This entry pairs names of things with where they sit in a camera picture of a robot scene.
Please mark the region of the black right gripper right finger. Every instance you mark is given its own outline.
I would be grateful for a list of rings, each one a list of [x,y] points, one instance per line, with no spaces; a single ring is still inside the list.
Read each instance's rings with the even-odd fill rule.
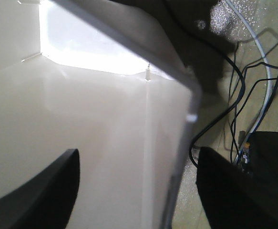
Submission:
[[[217,151],[202,147],[196,186],[213,229],[278,229],[278,187],[242,173]]]

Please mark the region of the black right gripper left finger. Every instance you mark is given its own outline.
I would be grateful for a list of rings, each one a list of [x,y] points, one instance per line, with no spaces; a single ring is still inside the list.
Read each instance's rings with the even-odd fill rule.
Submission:
[[[43,171],[0,198],[0,229],[64,229],[80,185],[78,149],[68,149]]]

